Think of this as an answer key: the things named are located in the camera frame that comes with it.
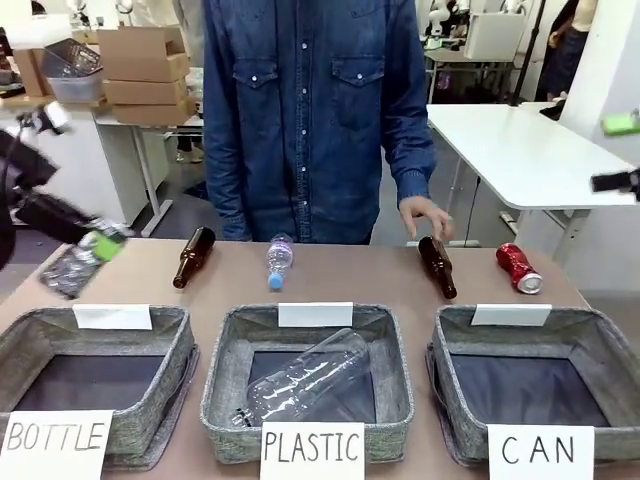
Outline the brown glass bottle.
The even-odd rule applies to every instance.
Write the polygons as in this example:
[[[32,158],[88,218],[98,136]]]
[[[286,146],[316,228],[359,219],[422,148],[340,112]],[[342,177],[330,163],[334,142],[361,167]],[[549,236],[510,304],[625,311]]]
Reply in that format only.
[[[418,242],[418,251],[423,267],[431,279],[439,287],[446,300],[457,297],[457,290],[452,275],[452,263],[440,240],[425,236]]]
[[[206,226],[198,227],[180,254],[180,263],[173,278],[172,285],[176,289],[184,289],[206,263],[216,235]]]

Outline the crushed red can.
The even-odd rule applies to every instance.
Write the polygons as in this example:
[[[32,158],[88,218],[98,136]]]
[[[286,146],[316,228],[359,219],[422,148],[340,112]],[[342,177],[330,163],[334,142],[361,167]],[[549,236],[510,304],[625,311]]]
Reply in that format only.
[[[541,291],[543,278],[518,245],[506,243],[500,246],[496,250],[496,260],[509,275],[515,290],[526,295],[536,295]]]

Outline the flat cardboard box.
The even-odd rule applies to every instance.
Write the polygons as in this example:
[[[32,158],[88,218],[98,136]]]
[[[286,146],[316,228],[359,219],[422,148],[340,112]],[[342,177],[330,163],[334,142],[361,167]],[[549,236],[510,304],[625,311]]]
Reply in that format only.
[[[168,83],[104,80],[103,88],[112,105],[177,105],[188,97],[184,79]]]
[[[178,126],[196,114],[196,105],[186,98],[175,105],[113,105],[112,113],[120,122],[140,126]]]

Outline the small water bottle blue cap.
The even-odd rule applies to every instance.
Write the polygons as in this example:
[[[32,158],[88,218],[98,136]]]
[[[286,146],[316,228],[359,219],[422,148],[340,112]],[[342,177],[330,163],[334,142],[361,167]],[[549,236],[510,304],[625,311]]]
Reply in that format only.
[[[293,264],[293,240],[281,233],[272,238],[266,255],[267,285],[272,291],[280,291]]]

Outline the large open cardboard box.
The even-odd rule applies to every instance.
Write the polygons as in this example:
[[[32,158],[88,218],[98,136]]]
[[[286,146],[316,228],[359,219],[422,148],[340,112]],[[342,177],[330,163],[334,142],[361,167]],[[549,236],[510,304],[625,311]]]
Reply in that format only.
[[[190,72],[177,25],[101,29],[97,39],[106,80],[170,83]]]

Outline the paper sign CAN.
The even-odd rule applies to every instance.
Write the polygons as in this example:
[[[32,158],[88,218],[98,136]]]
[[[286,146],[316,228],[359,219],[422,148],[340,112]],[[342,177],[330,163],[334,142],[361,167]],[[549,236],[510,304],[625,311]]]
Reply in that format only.
[[[595,429],[488,425],[489,480],[594,480]]]

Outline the background person dark clothes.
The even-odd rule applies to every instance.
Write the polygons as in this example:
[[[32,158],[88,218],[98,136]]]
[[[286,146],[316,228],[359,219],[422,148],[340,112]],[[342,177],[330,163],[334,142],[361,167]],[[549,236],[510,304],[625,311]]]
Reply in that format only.
[[[552,23],[536,100],[568,93],[584,51],[597,1],[567,0]]]

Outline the large clear plastic bottle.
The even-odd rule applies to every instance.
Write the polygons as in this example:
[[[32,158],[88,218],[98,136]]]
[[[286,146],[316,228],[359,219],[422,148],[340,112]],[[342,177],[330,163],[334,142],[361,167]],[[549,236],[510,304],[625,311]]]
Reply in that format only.
[[[248,385],[234,411],[236,427],[265,422],[376,421],[368,344],[343,328],[304,352],[259,352],[262,360],[280,360]]]

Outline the black tripod pole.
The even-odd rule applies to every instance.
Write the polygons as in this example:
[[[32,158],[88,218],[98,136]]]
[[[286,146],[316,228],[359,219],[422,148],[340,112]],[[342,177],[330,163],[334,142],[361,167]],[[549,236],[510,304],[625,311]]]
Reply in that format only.
[[[525,51],[525,55],[524,55],[524,59],[521,65],[521,68],[519,70],[519,76],[515,85],[515,88],[512,92],[512,95],[510,97],[509,100],[509,105],[511,107],[517,107],[520,103],[521,103],[521,91],[526,79],[526,75],[528,72],[528,68],[529,68],[529,64],[531,63],[531,59],[533,56],[533,52],[535,49],[535,44],[536,44],[536,40],[537,37],[539,35],[539,31],[540,31],[540,25],[542,22],[542,17],[544,15],[544,10],[546,7],[546,1],[547,0],[539,0],[538,1],[538,11],[535,17],[535,21],[533,24],[533,27],[531,29],[531,34],[530,34],[530,39],[529,39],[529,43],[527,46],[527,49]]]

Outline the person's left hand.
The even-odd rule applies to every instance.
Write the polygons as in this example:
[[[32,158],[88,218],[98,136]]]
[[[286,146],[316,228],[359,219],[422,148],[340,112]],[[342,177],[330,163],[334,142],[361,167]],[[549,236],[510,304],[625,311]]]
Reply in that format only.
[[[407,197],[400,201],[399,214],[411,240],[417,239],[419,218],[426,218],[432,226],[432,236],[439,241],[449,241],[454,233],[453,221],[449,214],[434,202],[423,196]]]

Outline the person torso denim shirt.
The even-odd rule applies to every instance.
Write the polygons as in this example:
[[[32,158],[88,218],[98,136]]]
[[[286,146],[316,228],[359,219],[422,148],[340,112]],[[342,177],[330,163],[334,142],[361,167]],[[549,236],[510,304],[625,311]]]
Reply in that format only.
[[[235,80],[249,241],[358,244],[379,214],[387,42],[414,0],[203,0]]]

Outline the clear plastic bin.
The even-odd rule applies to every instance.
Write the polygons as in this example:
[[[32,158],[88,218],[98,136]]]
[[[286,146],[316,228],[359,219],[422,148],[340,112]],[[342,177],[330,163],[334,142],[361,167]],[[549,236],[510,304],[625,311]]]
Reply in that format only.
[[[92,103],[104,96],[101,72],[85,77],[47,78],[47,81],[61,103]]]

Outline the small cardboard box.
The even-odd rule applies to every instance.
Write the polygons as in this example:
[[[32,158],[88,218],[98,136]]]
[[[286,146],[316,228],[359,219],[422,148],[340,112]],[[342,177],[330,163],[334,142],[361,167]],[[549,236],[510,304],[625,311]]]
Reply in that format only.
[[[45,49],[13,50],[13,58],[22,79],[26,94],[31,97],[53,96],[51,86],[41,70]]]

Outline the person's left forearm denim sleeve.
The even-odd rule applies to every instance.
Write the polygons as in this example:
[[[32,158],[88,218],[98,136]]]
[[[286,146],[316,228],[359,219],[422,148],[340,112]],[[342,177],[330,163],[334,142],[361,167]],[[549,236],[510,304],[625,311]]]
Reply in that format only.
[[[381,98],[381,142],[397,201],[428,197],[435,168],[427,124],[424,54],[417,30],[396,28],[387,42]]]

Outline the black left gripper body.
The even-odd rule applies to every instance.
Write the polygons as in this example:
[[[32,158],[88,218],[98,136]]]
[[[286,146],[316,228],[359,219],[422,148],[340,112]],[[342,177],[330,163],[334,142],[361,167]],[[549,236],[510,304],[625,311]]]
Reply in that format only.
[[[27,192],[18,202],[15,216],[33,229],[64,244],[80,243],[98,219],[58,197],[41,192]]]

